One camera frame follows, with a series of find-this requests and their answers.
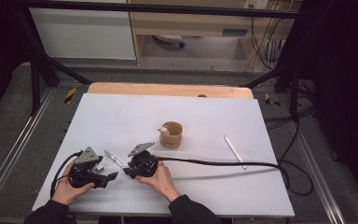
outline black cable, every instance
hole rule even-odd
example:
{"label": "black cable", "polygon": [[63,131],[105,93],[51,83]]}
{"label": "black cable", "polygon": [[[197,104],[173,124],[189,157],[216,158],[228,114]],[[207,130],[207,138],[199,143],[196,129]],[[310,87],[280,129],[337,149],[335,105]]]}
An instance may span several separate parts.
{"label": "black cable", "polygon": [[273,69],[269,67],[266,62],[264,62],[262,53],[260,52],[260,46],[258,46],[257,39],[255,38],[255,17],[251,17],[251,40],[252,40],[252,46],[255,50],[255,53],[257,54],[258,58],[260,59],[261,63],[264,64],[268,69]]}
{"label": "black cable", "polygon": [[178,158],[170,158],[170,157],[157,157],[154,159],[148,159],[148,160],[139,160],[139,161],[185,161],[190,163],[196,163],[201,165],[210,165],[210,166],[267,166],[272,167],[280,170],[285,179],[286,183],[285,186],[287,189],[290,189],[290,180],[289,180],[289,174],[279,165],[275,165],[272,163],[267,162],[221,162],[221,161],[199,161],[199,160],[189,160],[189,159],[178,159]]}
{"label": "black cable", "polygon": [[63,176],[61,176],[60,178],[57,178],[56,180],[59,181],[59,180],[65,178],[65,177],[68,177],[68,176],[69,176],[69,175],[63,175]]}
{"label": "black cable", "polygon": [[285,161],[285,160],[281,160],[280,161],[281,163],[284,162],[284,163],[287,163],[289,165],[292,165],[294,167],[296,167],[301,173],[303,173],[307,179],[310,181],[310,190],[305,192],[305,193],[301,193],[301,192],[298,192],[298,191],[295,191],[293,189],[290,189],[294,194],[296,195],[299,195],[299,196],[309,196],[312,194],[313,192],[313,189],[314,189],[314,185],[313,185],[313,181],[312,181],[312,178],[310,177],[310,175],[304,170],[302,169],[301,167],[299,167],[298,165],[294,164],[293,162],[290,162],[290,161]]}
{"label": "black cable", "polygon": [[[298,118],[304,118],[306,117],[307,115],[310,115],[314,112],[314,106],[313,105],[310,105],[310,106],[307,106],[299,111],[296,112],[296,115]],[[279,118],[265,118],[264,121],[266,123],[274,123],[272,124],[271,126],[268,126],[267,127],[267,130],[268,131],[271,131],[273,129],[276,129],[288,122],[290,122],[291,120],[293,119],[293,116],[290,115],[290,116],[286,116],[286,117],[279,117]]]}
{"label": "black cable", "polygon": [[273,69],[275,69],[275,67],[276,67],[276,62],[277,62],[278,60],[276,59],[276,40],[271,40],[271,38],[272,38],[272,36],[275,34],[275,30],[278,28],[278,25],[280,24],[281,21],[282,21],[282,19],[279,19],[279,20],[275,23],[275,25],[274,25],[273,28],[272,28],[271,34],[270,34],[269,37],[268,37],[268,41],[270,41],[270,42],[273,43],[273,47],[271,48],[271,51],[270,51],[270,53],[269,53],[269,60],[268,60],[269,64],[271,63],[271,61],[274,62]]}
{"label": "black cable", "polygon": [[287,152],[289,151],[290,147],[292,147],[292,144],[296,141],[297,138],[297,134],[298,134],[298,128],[300,127],[300,122],[297,123],[297,127],[296,127],[296,132],[295,132],[295,136],[293,136],[292,141],[290,142],[289,146],[286,148],[286,150],[283,152],[283,155],[281,156],[280,161],[278,162],[278,165],[281,166],[281,163],[284,159],[284,157],[286,156]]}
{"label": "black cable", "polygon": [[302,81],[298,85],[298,92],[305,95],[307,99],[310,100],[310,102],[315,105],[315,86],[313,85],[313,90],[311,90],[304,81]]}
{"label": "black cable", "polygon": [[272,68],[273,66],[271,66],[271,64],[272,64],[273,60],[271,60],[271,59],[272,59],[272,55],[274,54],[274,41],[273,40],[268,41],[265,54],[266,54],[268,66]]}
{"label": "black cable", "polygon": [[82,153],[83,153],[83,150],[81,150],[81,151],[79,151],[79,152],[77,152],[77,153],[74,153],[74,154],[70,155],[68,158],[66,158],[66,160],[62,163],[62,165],[60,166],[60,168],[59,168],[58,171],[57,171],[57,174],[54,176],[53,182],[51,182],[50,198],[52,198],[53,195],[54,195],[55,188],[56,188],[56,185],[57,185],[57,181],[63,177],[63,176],[62,176],[62,177],[58,178],[58,175],[60,174],[60,172],[61,172],[63,166],[64,166],[69,160],[71,160],[71,158],[73,158],[73,157],[79,157]]}
{"label": "black cable", "polygon": [[278,42],[278,40],[274,40],[274,67],[276,67],[276,62],[278,61],[278,59],[277,59],[277,47],[278,47],[278,45],[277,45],[277,42]]}

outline white marker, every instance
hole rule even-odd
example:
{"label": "white marker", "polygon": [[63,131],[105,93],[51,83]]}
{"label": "white marker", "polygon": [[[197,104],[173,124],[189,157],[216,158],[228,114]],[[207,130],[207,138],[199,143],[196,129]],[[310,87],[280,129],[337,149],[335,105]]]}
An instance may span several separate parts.
{"label": "white marker", "polygon": [[243,162],[243,160],[241,159],[241,157],[240,157],[240,155],[238,154],[237,150],[235,149],[234,146],[232,146],[231,142],[229,141],[229,139],[228,139],[228,137],[227,137],[226,135],[225,135],[225,140],[226,140],[226,142],[227,142],[229,148],[231,149],[232,153],[234,153],[234,156],[237,158],[237,160],[238,160],[239,162]]}

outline table surface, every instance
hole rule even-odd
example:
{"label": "table surface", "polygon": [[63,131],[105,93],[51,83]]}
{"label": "table surface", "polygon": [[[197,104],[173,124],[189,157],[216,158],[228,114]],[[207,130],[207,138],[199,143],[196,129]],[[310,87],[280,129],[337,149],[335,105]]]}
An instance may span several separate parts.
{"label": "table surface", "polygon": [[[96,86],[105,85],[113,84],[96,83],[91,85],[89,92],[103,92],[95,91],[98,89]],[[133,87],[135,84],[120,85],[128,85],[133,91],[136,89]],[[160,87],[166,90],[180,88],[171,85]],[[145,86],[139,91],[145,93]],[[169,120],[178,121],[184,127],[182,144],[177,149],[164,148],[158,141],[158,128]],[[224,135],[230,138],[244,161],[276,164],[257,100],[140,95],[134,92],[86,93],[33,209],[49,199],[50,183],[62,162],[86,147],[92,147],[98,155],[104,155],[108,150],[124,163],[131,159],[127,157],[128,153],[137,144],[145,142],[156,142],[149,151],[159,156],[237,161]],[[240,166],[214,167],[179,161],[165,163],[178,191],[205,204],[220,217],[294,216],[282,176],[276,169],[250,166],[243,170]],[[109,182],[106,189],[92,189],[80,196],[71,204],[71,212],[104,216],[170,215],[168,202],[150,187],[124,175],[106,157],[103,166],[102,175],[119,172],[117,179]]]}

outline black sleeve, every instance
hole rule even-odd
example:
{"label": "black sleeve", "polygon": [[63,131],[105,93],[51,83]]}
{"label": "black sleeve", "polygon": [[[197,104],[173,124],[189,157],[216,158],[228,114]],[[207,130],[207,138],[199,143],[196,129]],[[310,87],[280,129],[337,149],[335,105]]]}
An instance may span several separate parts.
{"label": "black sleeve", "polygon": [[69,206],[48,201],[45,206],[36,209],[25,220],[24,224],[64,224],[68,223],[69,218],[66,217]]}
{"label": "black sleeve", "polygon": [[207,207],[182,195],[171,202],[172,224],[222,224]]}

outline human hand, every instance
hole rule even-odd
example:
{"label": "human hand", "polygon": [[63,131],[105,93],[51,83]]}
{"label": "human hand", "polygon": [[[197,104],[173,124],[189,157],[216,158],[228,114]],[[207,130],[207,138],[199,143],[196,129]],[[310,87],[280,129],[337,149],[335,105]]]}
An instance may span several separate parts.
{"label": "human hand", "polygon": [[71,204],[78,196],[86,193],[90,189],[94,187],[94,183],[89,183],[81,188],[74,188],[69,183],[69,172],[71,171],[72,166],[75,164],[76,160],[73,160],[70,164],[68,164],[63,172],[63,178],[59,179],[57,188],[54,192],[51,200],[56,201],[58,203],[63,203],[66,205]]}
{"label": "human hand", "polygon": [[152,187],[156,193],[164,196],[170,203],[180,196],[173,185],[170,170],[162,161],[158,162],[158,168],[152,177],[137,175],[135,178]]}

